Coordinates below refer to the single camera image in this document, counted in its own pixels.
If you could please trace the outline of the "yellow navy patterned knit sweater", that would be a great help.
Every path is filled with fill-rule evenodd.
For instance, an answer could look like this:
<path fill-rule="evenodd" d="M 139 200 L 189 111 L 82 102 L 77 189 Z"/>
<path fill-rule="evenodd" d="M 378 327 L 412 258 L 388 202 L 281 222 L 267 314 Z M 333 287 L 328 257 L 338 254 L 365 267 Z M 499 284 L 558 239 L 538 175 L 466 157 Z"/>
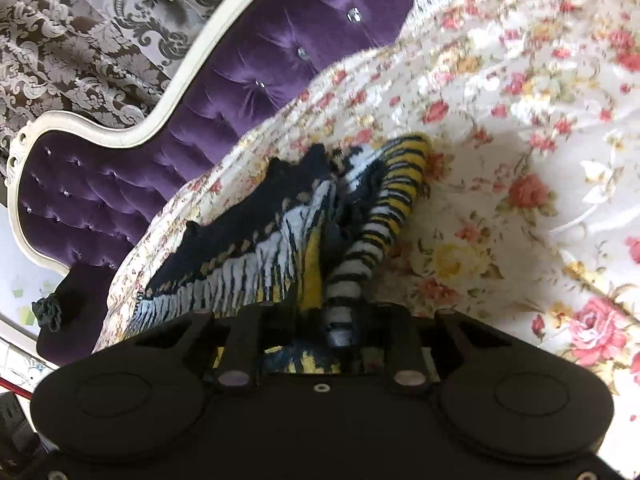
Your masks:
<path fill-rule="evenodd" d="M 320 324 L 266 355 L 285 373 L 360 372 L 356 311 L 411 214 L 430 141 L 409 133 L 379 148 L 312 146 L 298 162 L 275 158 L 242 202 L 182 241 L 137 296 L 128 336 L 194 310 L 231 318 L 249 304 L 285 304 Z"/>

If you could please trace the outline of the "purple velvet side cushion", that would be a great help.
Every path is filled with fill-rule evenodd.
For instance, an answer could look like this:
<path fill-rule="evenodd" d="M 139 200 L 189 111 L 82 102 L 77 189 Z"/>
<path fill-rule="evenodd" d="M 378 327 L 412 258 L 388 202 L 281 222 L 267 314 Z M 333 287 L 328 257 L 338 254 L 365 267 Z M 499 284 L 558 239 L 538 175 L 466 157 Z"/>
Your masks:
<path fill-rule="evenodd" d="M 52 333 L 40 328 L 37 352 L 64 366 L 90 356 L 106 315 L 106 297 L 115 275 L 112 266 L 77 263 L 54 292 L 62 308 L 62 327 Z"/>

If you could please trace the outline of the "dark green scrunchie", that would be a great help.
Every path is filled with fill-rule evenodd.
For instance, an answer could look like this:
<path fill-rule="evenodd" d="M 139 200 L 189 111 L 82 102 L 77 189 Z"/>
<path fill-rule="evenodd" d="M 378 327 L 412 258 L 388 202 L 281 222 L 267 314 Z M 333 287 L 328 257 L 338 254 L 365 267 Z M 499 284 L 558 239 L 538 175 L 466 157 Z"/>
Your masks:
<path fill-rule="evenodd" d="M 47 327 L 52 333 L 55 333 L 62 327 L 62 308 L 55 294 L 34 301 L 32 314 L 40 328 Z"/>

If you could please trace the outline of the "purple tufted white-framed headboard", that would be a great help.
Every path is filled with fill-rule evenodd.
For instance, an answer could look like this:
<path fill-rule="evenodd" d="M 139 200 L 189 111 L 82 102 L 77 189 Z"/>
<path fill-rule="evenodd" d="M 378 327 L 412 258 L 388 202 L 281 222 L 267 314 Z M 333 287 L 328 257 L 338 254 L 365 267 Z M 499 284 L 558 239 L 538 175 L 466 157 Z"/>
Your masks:
<path fill-rule="evenodd" d="M 179 188 L 322 70 L 393 42 L 413 3 L 224 0 L 139 125 L 55 110 L 21 130 L 8 182 L 17 246 L 58 273 L 118 268 Z"/>

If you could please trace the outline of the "floral bedspread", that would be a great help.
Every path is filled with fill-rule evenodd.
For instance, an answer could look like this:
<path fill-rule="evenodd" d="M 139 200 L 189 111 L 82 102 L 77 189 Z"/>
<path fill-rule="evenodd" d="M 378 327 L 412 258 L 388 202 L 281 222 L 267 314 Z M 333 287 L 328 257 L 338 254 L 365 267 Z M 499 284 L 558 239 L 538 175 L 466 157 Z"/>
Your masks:
<path fill-rule="evenodd" d="M 431 142 L 420 200 L 367 293 L 450 308 L 598 375 L 600 457 L 639 474 L 639 0 L 414 0 L 397 40 L 324 70 L 155 216 L 117 271 L 96 344 L 186 222 L 245 198 L 314 144 Z"/>

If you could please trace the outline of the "brown damask curtain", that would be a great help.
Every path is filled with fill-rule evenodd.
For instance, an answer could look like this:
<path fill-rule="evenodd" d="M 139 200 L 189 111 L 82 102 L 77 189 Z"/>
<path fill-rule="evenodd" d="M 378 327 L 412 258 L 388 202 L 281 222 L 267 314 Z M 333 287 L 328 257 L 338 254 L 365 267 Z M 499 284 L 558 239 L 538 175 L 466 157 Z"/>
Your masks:
<path fill-rule="evenodd" d="M 221 1 L 0 0 L 1 165 L 49 110 L 141 122 Z"/>

